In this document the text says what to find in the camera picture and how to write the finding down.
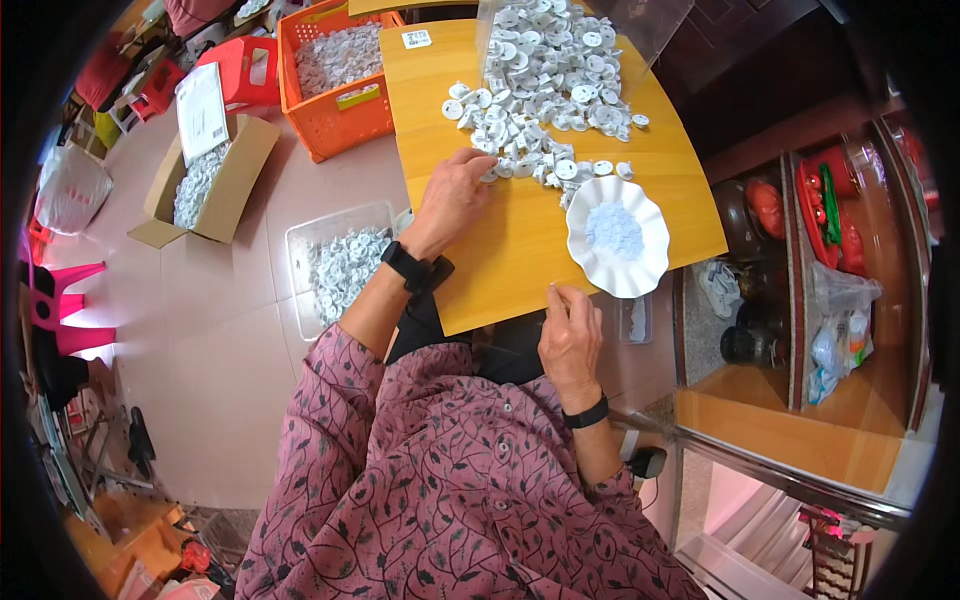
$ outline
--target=white bowl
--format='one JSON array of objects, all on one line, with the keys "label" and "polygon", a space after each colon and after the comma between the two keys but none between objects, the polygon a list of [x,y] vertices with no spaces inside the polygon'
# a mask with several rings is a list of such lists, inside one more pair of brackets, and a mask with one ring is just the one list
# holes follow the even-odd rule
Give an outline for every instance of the white bowl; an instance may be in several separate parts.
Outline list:
[{"label": "white bowl", "polygon": [[[621,203],[643,232],[643,249],[639,258],[627,259],[606,248],[594,248],[587,241],[587,216],[602,203]],[[647,198],[643,188],[608,175],[587,181],[580,186],[566,212],[566,248],[573,260],[583,267],[587,279],[601,290],[617,298],[639,298],[657,288],[666,273],[669,260],[670,233],[666,229],[660,207]]]}]

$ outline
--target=hand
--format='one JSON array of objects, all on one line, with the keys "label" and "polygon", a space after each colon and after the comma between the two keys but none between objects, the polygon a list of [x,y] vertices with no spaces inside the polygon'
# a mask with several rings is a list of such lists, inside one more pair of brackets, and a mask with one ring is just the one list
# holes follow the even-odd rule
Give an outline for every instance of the hand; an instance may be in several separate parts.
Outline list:
[{"label": "hand", "polygon": [[600,400],[597,358],[603,343],[603,312],[583,291],[550,284],[547,314],[537,352],[543,372],[557,389],[568,415],[578,415]]},{"label": "hand", "polygon": [[397,238],[417,259],[433,261],[444,253],[483,214],[487,185],[480,176],[496,165],[496,158],[473,148],[460,148],[441,161],[423,192],[413,224]]}]

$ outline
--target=orange plastic crate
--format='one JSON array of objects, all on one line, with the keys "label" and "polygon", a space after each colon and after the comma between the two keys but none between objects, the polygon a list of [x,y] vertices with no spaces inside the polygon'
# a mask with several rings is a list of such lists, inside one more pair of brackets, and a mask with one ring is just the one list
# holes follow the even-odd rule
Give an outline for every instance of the orange plastic crate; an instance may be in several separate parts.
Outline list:
[{"label": "orange plastic crate", "polygon": [[[385,28],[402,27],[398,12],[350,18],[346,0],[327,0],[280,19],[280,106],[314,162],[336,156],[366,141],[394,132],[390,97],[383,71],[303,100],[295,53],[320,34],[379,21]],[[345,94],[376,84],[376,88],[343,99]]]}]

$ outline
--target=white shoe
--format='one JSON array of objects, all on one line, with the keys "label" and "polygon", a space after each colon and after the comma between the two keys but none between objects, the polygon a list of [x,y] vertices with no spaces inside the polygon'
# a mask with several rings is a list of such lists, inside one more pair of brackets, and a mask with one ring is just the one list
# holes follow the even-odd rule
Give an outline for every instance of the white shoe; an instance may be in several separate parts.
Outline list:
[{"label": "white shoe", "polygon": [[707,296],[713,314],[729,319],[733,314],[732,304],[740,300],[740,287],[730,267],[719,260],[709,260],[697,276],[697,283]]}]

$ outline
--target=black watch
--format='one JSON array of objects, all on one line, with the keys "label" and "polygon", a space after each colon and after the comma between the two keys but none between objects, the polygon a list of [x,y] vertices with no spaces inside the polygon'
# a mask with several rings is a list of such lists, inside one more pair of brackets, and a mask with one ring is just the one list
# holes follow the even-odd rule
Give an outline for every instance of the black watch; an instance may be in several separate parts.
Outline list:
[{"label": "black watch", "polygon": [[453,263],[445,256],[438,256],[433,262],[417,260],[408,254],[397,240],[387,246],[380,260],[407,280],[403,288],[415,297],[424,292],[433,292],[453,273]]},{"label": "black watch", "polygon": [[607,395],[601,394],[599,402],[578,415],[568,415],[564,412],[564,425],[567,429],[583,429],[606,419],[609,414],[610,403],[607,401]]}]

